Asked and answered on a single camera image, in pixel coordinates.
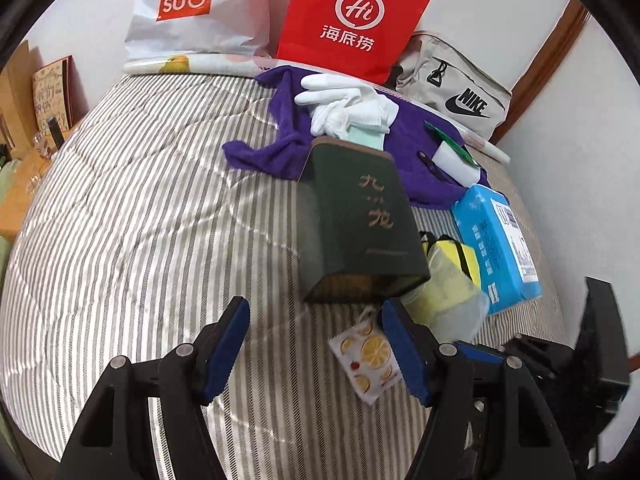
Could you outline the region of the lemon print packet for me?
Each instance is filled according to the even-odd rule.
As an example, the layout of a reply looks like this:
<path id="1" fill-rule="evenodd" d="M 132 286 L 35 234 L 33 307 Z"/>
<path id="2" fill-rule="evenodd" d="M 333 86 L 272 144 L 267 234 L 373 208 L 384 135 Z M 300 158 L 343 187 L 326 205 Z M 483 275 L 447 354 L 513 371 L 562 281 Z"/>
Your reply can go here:
<path id="1" fill-rule="evenodd" d="M 365 404 L 375 404 L 386 390 L 401 381 L 390 342 L 374 315 L 331 338 L 329 346 Z"/>

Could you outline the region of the green wet wipe packet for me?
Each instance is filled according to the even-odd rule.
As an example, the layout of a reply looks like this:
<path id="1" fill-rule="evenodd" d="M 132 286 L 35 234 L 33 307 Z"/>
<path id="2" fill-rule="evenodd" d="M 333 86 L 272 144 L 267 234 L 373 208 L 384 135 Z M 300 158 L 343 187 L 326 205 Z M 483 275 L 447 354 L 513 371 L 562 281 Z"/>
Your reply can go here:
<path id="1" fill-rule="evenodd" d="M 430 122 L 424 122 L 424 125 L 428 131 L 435 133 L 436 136 L 438 136 L 439 139 L 442 140 L 442 142 L 447 144 L 467 165 L 475 168 L 478 168 L 480 166 L 472 157 L 472 155 L 463 146 L 457 144 L 457 142 L 453 138 L 450 138 L 447 133 L 444 133 L 442 130 L 440 130 Z"/>

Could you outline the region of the purple towel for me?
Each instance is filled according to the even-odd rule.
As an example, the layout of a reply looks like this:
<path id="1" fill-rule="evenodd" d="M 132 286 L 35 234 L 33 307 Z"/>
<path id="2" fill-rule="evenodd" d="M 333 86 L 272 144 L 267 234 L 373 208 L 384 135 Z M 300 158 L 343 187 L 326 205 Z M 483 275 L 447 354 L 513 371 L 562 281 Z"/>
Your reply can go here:
<path id="1" fill-rule="evenodd" d="M 285 180 L 299 178 L 314 137 L 310 133 L 309 112 L 294 104 L 294 96 L 303 91 L 300 81 L 308 74 L 303 68 L 285 65 L 256 77 L 258 84 L 274 90 L 268 113 L 277 125 L 276 140 L 263 148 L 251 148 L 240 140 L 224 144 L 224 156 L 231 167 Z M 390 100 L 399 106 L 399 112 L 385 137 L 384 150 L 393 156 L 410 204 L 432 209 L 452 207 L 466 188 L 452 177 L 436 177 L 418 154 L 433 157 L 442 143 L 427 125 L 446 133 L 457 144 L 463 143 L 461 134 L 454 125 L 429 110 L 397 96 L 391 96 Z"/>

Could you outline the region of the dark green tea box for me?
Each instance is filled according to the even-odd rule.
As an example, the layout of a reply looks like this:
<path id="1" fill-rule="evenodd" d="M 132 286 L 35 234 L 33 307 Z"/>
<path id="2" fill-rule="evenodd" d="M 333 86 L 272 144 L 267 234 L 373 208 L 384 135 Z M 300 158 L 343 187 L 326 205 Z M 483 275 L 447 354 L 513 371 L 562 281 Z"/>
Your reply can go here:
<path id="1" fill-rule="evenodd" d="M 392 155 L 322 136 L 311 143 L 296 193 L 307 304 L 377 304 L 430 279 Z"/>

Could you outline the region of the beige Nike bag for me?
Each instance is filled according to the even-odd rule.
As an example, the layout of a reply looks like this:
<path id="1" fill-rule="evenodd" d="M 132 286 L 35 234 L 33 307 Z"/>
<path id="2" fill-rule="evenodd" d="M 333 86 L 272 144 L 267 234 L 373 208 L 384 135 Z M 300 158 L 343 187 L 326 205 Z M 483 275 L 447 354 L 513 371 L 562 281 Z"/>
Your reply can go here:
<path id="1" fill-rule="evenodd" d="M 512 93 L 448 41 L 413 34 L 399 58 L 396 90 L 488 140 L 506 119 Z"/>

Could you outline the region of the brown patterned box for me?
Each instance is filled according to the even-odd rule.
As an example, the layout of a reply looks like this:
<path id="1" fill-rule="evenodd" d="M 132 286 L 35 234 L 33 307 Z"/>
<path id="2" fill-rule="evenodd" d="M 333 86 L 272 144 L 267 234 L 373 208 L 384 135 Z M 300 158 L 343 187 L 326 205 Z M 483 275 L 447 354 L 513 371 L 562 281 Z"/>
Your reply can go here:
<path id="1" fill-rule="evenodd" d="M 72 92 L 70 92 L 70 68 L 73 58 L 66 56 L 42 66 L 32 74 L 32 99 L 39 130 L 47 128 L 54 117 L 60 129 L 72 128 Z"/>

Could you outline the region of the wooden headboard furniture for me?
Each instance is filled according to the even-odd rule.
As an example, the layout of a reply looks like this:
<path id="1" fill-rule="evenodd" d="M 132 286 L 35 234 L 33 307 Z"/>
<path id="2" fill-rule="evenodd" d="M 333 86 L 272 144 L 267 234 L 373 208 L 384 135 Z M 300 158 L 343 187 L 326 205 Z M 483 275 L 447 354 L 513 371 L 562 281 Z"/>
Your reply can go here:
<path id="1" fill-rule="evenodd" d="M 36 134 L 43 133 L 47 140 L 51 135 L 48 125 L 44 130 L 38 129 L 32 99 L 32 74 L 44 65 L 24 40 L 1 71 L 1 145 L 8 149 L 9 158 L 18 162 L 11 184 L 1 199 L 1 235 L 9 242 L 17 237 L 32 202 L 34 190 L 29 187 L 30 179 L 43 176 L 50 166 L 36 150 Z M 74 124 L 70 130 L 62 131 L 66 138 L 79 120 L 74 111 L 73 68 L 74 62 L 70 68 Z"/>

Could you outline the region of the white Miniso plastic bag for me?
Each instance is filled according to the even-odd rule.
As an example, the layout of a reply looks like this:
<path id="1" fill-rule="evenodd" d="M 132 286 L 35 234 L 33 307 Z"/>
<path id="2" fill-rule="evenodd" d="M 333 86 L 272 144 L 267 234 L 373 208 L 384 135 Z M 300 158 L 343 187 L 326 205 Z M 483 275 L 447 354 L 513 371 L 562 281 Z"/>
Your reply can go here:
<path id="1" fill-rule="evenodd" d="M 267 53 L 268 0 L 132 0 L 130 61 L 175 54 Z"/>

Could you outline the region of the red paper shopping bag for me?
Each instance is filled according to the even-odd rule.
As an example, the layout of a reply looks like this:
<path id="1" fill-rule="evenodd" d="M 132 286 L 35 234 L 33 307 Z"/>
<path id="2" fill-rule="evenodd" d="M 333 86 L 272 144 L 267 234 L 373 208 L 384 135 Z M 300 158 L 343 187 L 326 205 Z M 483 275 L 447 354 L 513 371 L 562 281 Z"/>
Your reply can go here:
<path id="1" fill-rule="evenodd" d="M 291 0 L 277 58 L 384 84 L 431 0 Z"/>

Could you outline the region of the yellow black cloth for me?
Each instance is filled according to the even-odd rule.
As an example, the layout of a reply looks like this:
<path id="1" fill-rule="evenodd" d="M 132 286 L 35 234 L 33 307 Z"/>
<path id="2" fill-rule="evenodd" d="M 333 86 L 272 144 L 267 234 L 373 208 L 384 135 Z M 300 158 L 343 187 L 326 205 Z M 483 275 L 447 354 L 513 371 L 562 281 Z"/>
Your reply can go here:
<path id="1" fill-rule="evenodd" d="M 477 287 L 482 286 L 480 264 L 472 247 L 462 244 L 446 234 L 442 234 L 440 237 L 436 237 L 432 232 L 427 231 L 420 231 L 419 234 L 424 255 L 428 256 L 436 247 Z"/>

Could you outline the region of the striped grey bed quilt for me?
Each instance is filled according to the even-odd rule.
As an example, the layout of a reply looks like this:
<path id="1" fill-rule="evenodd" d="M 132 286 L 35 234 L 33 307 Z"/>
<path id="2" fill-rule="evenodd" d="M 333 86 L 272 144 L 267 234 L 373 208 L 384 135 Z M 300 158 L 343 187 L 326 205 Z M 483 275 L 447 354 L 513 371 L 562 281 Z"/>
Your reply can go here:
<path id="1" fill-rule="evenodd" d="M 369 222 L 328 215 L 295 179 L 236 169 L 224 146 L 277 141 L 276 89 L 208 75 L 126 76 L 35 192 L 1 297 L 1 396 L 54 460 L 114 356 L 166 356 L 235 296 L 250 330 L 204 418 L 231 479 L 401 479 L 427 410 L 402 382 L 360 399 L 330 340 L 377 307 L 391 266 Z"/>

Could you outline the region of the mint green cloth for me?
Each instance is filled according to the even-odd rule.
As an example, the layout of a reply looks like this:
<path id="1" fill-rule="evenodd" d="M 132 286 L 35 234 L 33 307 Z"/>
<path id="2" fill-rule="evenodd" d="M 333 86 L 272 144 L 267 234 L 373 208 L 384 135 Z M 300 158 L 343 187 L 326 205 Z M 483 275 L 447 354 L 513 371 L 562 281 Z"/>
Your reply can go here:
<path id="1" fill-rule="evenodd" d="M 347 128 L 347 141 L 365 148 L 383 151 L 386 134 L 389 128 L 364 128 L 363 126 L 350 125 Z"/>

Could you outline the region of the white sponge block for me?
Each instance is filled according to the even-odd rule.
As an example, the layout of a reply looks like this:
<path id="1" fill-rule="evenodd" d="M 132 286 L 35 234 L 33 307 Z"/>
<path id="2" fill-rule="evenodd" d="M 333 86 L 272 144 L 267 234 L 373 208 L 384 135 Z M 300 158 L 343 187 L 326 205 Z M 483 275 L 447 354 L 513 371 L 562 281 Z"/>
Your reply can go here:
<path id="1" fill-rule="evenodd" d="M 470 165 L 446 142 L 439 144 L 432 161 L 436 167 L 465 188 L 480 182 L 480 167 Z"/>

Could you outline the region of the blue tissue pack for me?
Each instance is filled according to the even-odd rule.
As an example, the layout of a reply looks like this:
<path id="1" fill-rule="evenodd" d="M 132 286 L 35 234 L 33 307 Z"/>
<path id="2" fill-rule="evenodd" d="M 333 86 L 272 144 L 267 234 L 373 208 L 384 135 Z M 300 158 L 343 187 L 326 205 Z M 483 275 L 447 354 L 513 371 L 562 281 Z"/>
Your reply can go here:
<path id="1" fill-rule="evenodd" d="M 541 296 L 534 260 L 506 198 L 476 184 L 451 208 L 465 245 L 480 266 L 480 288 L 496 314 Z"/>

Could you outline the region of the bubble wrap bag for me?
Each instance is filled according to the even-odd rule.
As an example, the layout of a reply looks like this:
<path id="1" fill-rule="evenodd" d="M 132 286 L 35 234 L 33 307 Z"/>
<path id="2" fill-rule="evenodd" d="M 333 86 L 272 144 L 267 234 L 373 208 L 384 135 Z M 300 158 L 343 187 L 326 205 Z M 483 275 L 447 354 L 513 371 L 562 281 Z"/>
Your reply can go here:
<path id="1" fill-rule="evenodd" d="M 472 341 L 488 315 L 486 292 L 436 247 L 425 258 L 431 277 L 401 297 L 407 312 L 439 342 Z"/>

